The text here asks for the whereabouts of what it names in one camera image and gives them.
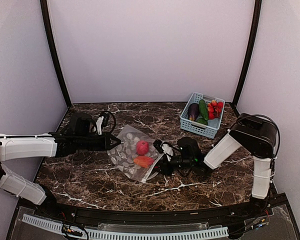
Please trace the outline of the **clear zip top bag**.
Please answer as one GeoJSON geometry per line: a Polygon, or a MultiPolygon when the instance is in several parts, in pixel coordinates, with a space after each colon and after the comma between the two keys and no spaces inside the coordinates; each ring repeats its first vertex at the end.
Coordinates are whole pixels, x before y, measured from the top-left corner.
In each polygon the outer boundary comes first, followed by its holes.
{"type": "Polygon", "coordinates": [[[154,170],[155,161],[159,157],[159,152],[153,146],[154,139],[142,131],[126,125],[117,136],[121,140],[121,144],[107,152],[110,161],[117,167],[126,177],[131,180],[142,183],[142,179],[146,182],[156,177],[159,173],[154,170]],[[147,141],[149,143],[149,151],[144,156],[154,159],[154,163],[148,168],[143,168],[134,163],[134,159],[138,157],[136,145],[138,141],[147,141]]]}

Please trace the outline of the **pink fake fruit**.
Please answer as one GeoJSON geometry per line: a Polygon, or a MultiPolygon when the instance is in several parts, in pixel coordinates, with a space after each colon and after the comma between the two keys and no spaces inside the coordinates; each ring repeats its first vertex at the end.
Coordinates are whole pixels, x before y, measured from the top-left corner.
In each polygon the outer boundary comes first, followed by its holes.
{"type": "Polygon", "coordinates": [[[144,156],[149,152],[149,143],[145,140],[140,140],[136,144],[136,153],[140,156],[144,156]]]}

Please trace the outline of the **green fake lime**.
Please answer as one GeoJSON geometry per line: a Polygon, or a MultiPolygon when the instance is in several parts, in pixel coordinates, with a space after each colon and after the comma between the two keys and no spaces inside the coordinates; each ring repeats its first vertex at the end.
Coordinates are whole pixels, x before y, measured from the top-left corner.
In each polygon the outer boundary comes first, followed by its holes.
{"type": "Polygon", "coordinates": [[[198,119],[196,120],[196,122],[199,123],[199,124],[206,125],[206,126],[208,125],[208,121],[205,120],[204,118],[198,118],[198,119]]]}

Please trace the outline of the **purple fake eggplant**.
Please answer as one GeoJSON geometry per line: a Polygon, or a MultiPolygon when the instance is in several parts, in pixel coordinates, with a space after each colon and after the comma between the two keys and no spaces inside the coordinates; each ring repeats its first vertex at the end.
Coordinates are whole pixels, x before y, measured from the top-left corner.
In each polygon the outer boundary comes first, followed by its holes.
{"type": "Polygon", "coordinates": [[[192,103],[188,108],[188,119],[190,121],[195,121],[199,114],[200,114],[200,108],[198,103],[192,103]]]}

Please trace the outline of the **green fake vegetable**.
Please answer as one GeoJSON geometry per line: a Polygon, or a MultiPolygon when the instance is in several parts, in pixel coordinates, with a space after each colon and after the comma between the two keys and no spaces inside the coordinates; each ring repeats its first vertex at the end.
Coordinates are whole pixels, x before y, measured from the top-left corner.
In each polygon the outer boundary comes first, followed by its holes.
{"type": "Polygon", "coordinates": [[[201,99],[198,103],[199,112],[202,118],[207,121],[209,119],[208,107],[204,99],[201,99]]]}

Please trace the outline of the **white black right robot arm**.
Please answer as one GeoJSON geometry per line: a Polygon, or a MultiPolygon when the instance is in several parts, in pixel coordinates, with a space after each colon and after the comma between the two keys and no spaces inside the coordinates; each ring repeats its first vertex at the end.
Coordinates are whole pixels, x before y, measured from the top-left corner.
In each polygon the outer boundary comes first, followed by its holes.
{"type": "Polygon", "coordinates": [[[275,161],[280,144],[281,134],[274,120],[261,114],[242,113],[206,153],[201,151],[198,142],[191,137],[180,138],[176,147],[168,142],[155,140],[153,145],[159,152],[159,157],[151,169],[166,176],[177,169],[188,169],[205,176],[243,149],[253,159],[253,200],[245,205],[245,213],[256,217],[265,208],[263,200],[269,194],[275,175],[275,161]]]}

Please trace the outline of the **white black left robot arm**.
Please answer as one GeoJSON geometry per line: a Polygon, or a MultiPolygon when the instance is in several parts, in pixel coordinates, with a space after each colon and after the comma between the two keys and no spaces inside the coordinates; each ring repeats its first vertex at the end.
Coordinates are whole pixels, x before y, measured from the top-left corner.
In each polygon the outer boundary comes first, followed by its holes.
{"type": "Polygon", "coordinates": [[[112,131],[104,131],[114,115],[103,111],[97,120],[84,112],[74,113],[61,131],[38,135],[0,134],[0,189],[40,206],[50,218],[57,218],[60,206],[51,191],[31,182],[4,165],[5,161],[26,158],[59,158],[78,150],[109,151],[121,144],[112,131]]]}

